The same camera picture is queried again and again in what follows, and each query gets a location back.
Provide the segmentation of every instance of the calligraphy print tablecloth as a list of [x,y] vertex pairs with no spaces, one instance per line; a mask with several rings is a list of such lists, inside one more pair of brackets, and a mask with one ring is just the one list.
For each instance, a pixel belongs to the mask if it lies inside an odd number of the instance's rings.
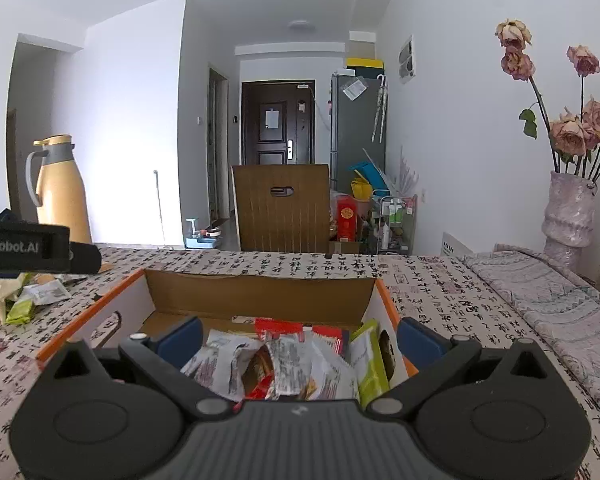
[[35,352],[76,315],[139,267],[199,274],[312,278],[382,278],[403,316],[443,336],[465,333],[484,346],[507,347],[517,337],[539,341],[587,412],[592,443],[578,480],[600,479],[600,410],[526,322],[480,278],[452,258],[357,254],[228,253],[102,250],[114,269],[69,286],[72,298],[40,309],[23,327],[0,329],[0,480],[21,478],[7,442],[10,421],[37,375]]

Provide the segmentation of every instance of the wooden chair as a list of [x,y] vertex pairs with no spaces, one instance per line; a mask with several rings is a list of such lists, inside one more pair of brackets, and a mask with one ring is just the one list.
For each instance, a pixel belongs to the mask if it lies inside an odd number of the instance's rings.
[[241,251],[327,252],[326,164],[234,166],[233,172]]

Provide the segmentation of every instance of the green snack package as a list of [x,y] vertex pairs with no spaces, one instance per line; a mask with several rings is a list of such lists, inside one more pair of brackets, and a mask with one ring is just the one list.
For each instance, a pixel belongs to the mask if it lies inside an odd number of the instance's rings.
[[367,321],[351,336],[349,343],[351,366],[356,372],[360,404],[366,408],[376,397],[389,391],[380,345],[378,344],[378,322]]
[[11,307],[4,323],[7,325],[22,325],[28,323],[33,317],[34,308],[33,301],[31,300],[18,301]]

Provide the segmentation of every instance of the cardboard box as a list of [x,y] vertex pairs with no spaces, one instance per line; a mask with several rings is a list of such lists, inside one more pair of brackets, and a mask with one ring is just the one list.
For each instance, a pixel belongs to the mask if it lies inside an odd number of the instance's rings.
[[163,270],[137,270],[70,322],[36,355],[40,366],[68,340],[90,341],[110,316],[118,318],[104,347],[116,347],[135,332],[158,336],[196,315],[204,337],[215,328],[247,331],[236,317],[272,317],[354,331],[378,321],[383,361],[391,387],[413,374],[398,350],[395,328],[400,316],[382,280],[296,280],[267,276],[211,276]]
[[233,169],[241,251],[327,251],[330,207],[326,164]]
[[360,254],[360,242],[329,242],[329,254]]

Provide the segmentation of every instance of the green leaf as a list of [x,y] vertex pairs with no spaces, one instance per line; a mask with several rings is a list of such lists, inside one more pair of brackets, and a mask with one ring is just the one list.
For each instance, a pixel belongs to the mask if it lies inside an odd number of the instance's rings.
[[520,112],[519,119],[521,121],[532,121],[533,123],[535,123],[536,122],[536,114],[534,113],[534,111],[531,108],[526,108],[525,110],[522,110]]
[[563,161],[565,164],[573,162],[573,155],[569,155],[569,153],[565,153],[565,152],[559,152],[559,153],[560,153],[560,160]]
[[533,137],[534,139],[538,138],[538,125],[533,121],[526,121],[523,131],[526,136]]

